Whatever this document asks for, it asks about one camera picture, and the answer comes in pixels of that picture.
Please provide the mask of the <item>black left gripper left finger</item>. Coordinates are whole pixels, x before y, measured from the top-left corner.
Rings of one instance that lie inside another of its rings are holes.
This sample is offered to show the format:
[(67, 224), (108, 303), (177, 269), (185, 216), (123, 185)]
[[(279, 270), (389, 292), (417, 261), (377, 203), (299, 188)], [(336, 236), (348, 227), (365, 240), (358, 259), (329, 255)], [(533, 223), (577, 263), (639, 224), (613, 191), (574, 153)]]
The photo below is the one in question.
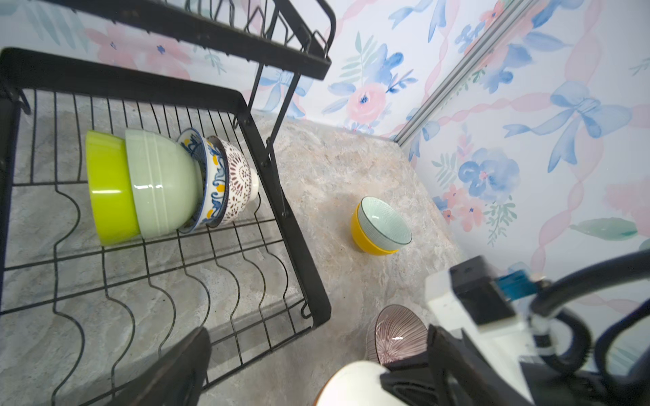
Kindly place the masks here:
[(111, 405), (196, 405), (212, 347), (208, 330), (196, 328), (133, 380)]

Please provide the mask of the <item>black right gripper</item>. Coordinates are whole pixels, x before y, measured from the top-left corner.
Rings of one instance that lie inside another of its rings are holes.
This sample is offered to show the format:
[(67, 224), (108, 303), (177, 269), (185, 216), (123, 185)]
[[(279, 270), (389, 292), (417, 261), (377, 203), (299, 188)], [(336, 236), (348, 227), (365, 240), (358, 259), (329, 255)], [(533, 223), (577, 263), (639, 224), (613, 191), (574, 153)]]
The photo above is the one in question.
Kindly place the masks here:
[(450, 357), (425, 351), (386, 367), (389, 371), (379, 377), (382, 389), (406, 405), (457, 405)]

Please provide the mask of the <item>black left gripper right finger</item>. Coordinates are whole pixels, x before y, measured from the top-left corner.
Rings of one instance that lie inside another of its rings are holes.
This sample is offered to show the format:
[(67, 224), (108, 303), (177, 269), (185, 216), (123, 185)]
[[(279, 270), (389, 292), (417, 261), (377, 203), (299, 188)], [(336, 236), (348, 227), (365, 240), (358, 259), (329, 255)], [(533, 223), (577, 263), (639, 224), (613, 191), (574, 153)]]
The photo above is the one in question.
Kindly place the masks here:
[(439, 405), (531, 404), (441, 326), (428, 328), (428, 365)]

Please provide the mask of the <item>orange white bowl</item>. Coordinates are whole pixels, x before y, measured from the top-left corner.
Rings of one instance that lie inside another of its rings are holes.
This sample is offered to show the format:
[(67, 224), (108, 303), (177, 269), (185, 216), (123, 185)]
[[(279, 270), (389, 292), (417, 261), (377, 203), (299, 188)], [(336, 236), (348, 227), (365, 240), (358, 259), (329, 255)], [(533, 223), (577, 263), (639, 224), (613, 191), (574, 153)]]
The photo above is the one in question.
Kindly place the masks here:
[(406, 405), (381, 386), (381, 375), (389, 370), (367, 360), (338, 370), (323, 386), (314, 405)]

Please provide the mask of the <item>lime green bowl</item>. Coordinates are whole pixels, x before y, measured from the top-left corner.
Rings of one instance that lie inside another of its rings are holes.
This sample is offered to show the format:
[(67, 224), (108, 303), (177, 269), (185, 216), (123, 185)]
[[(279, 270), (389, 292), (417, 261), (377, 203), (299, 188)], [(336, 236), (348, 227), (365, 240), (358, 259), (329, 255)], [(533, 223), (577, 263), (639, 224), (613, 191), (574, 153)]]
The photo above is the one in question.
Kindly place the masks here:
[(139, 236), (125, 140), (88, 131), (86, 172), (93, 219), (101, 245), (118, 245)]

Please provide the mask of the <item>white maroon patterned bowl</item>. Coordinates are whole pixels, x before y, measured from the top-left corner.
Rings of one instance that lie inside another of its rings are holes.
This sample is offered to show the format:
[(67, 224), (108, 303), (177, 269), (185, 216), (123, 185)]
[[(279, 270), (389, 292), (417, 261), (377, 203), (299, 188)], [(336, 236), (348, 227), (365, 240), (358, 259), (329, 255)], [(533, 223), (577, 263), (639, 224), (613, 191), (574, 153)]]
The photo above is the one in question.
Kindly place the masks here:
[(213, 145), (219, 146), (226, 156), (229, 171), (228, 201), (221, 223), (233, 223), (246, 206), (257, 197), (260, 179), (257, 170), (250, 166), (244, 154), (235, 145), (216, 136), (210, 136), (208, 140)]

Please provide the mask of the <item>blue yellow patterned bowl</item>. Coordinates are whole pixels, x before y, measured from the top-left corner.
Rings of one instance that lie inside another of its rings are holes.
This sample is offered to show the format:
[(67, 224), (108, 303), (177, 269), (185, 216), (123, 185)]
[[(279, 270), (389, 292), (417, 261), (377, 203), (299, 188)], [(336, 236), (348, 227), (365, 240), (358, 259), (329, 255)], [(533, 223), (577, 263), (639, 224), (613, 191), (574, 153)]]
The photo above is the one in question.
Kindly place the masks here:
[(184, 130), (177, 142), (201, 169), (202, 201), (191, 219), (179, 230), (191, 233), (201, 226), (216, 227), (225, 214), (229, 197), (229, 170), (219, 143), (204, 138), (197, 130)]

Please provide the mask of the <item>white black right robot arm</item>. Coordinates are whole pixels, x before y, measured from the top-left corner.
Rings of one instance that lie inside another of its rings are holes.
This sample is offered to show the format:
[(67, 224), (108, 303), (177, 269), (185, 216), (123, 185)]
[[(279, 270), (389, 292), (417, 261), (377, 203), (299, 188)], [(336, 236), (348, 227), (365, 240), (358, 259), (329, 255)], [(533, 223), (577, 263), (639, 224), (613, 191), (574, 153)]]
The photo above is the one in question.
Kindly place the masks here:
[(607, 361), (614, 341), (648, 317), (644, 302), (599, 337), (592, 353), (597, 372), (562, 376), (545, 363), (521, 363), (531, 399), (511, 387), (477, 350), (437, 326), (428, 329), (426, 351), (389, 365), (380, 385), (408, 405), (647, 405), (649, 354), (625, 377), (610, 373)]

